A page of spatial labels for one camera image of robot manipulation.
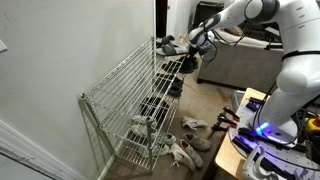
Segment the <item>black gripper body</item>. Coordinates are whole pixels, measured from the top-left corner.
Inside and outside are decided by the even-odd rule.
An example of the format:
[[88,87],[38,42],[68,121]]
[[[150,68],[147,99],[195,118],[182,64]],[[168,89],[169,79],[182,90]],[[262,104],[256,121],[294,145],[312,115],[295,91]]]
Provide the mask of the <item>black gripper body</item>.
[[199,54],[200,56],[206,54],[211,49],[210,45],[207,46],[189,46],[189,55]]

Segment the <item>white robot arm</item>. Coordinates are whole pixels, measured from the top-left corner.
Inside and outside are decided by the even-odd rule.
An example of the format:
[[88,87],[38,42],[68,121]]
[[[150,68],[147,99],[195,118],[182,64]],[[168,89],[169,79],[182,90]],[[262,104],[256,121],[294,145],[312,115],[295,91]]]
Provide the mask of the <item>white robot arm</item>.
[[189,41],[202,46],[207,31],[244,21],[275,22],[283,46],[277,89],[252,121],[253,129],[274,141],[292,143],[298,128],[291,116],[320,94],[320,9],[316,0],[234,0],[191,30]]

